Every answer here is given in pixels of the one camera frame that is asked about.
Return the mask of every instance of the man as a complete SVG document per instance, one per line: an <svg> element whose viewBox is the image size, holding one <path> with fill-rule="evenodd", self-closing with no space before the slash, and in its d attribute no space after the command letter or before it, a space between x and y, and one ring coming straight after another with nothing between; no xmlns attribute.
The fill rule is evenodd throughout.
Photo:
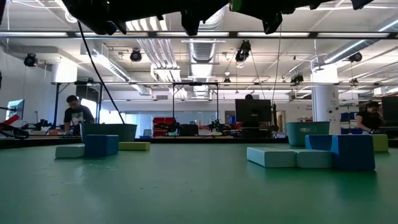
<svg viewBox="0 0 398 224"><path fill-rule="evenodd" d="M247 94L246 96L244 96L245 100L253 100L253 96L252 94Z"/></svg>
<svg viewBox="0 0 398 224"><path fill-rule="evenodd" d="M356 114L356 125L363 130L363 134L372 134L384 123L378 102L369 102L366 110Z"/></svg>
<svg viewBox="0 0 398 224"><path fill-rule="evenodd" d="M73 134L76 135L80 133L80 123L93 124L95 122L90 109L88 109L87 106L81 105L76 96L68 96L67 103L69 104L69 108L65 110L65 117L63 119L63 122L65 123L65 131L70 130L70 123L72 123Z"/></svg>

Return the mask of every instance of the green table surface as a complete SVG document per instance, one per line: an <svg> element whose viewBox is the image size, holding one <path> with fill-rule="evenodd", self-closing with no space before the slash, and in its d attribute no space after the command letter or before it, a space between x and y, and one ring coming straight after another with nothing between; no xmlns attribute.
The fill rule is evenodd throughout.
<svg viewBox="0 0 398 224"><path fill-rule="evenodd" d="M375 172L265 169L246 147L152 144L101 159L0 150L0 223L397 223L398 150Z"/></svg>

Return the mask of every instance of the teal bin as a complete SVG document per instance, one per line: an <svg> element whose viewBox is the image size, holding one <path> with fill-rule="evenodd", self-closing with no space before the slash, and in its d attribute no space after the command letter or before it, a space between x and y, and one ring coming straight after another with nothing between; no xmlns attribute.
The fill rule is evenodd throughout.
<svg viewBox="0 0 398 224"><path fill-rule="evenodd" d="M137 125L135 124L80 124L82 143L86 142L88 134L117 135L120 142L136 140Z"/></svg>
<svg viewBox="0 0 398 224"><path fill-rule="evenodd" d="M305 136L309 134L329 134L330 122L289 122L286 134L291 146L305 146Z"/></svg>

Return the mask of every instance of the yellow-green foam block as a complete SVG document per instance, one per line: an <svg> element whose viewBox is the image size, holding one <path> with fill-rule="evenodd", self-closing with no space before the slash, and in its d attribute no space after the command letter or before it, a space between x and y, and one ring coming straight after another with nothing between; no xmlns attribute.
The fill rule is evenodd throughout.
<svg viewBox="0 0 398 224"><path fill-rule="evenodd" d="M386 134L372 134L373 151L388 152L388 138Z"/></svg>
<svg viewBox="0 0 398 224"><path fill-rule="evenodd" d="M119 142L119 150L149 150L150 142Z"/></svg>

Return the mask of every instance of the computer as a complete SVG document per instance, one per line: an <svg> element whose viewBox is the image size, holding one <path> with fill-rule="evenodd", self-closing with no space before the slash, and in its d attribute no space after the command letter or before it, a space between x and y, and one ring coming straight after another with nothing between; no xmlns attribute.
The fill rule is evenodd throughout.
<svg viewBox="0 0 398 224"><path fill-rule="evenodd" d="M8 102L6 119L10 119L15 114L18 115L19 120L24 117L25 100L14 100Z"/></svg>
<svg viewBox="0 0 398 224"><path fill-rule="evenodd" d="M271 122L271 100L235 100L237 122Z"/></svg>
<svg viewBox="0 0 398 224"><path fill-rule="evenodd" d="M398 126L398 96L385 96L381 98L383 118L387 124Z"/></svg>

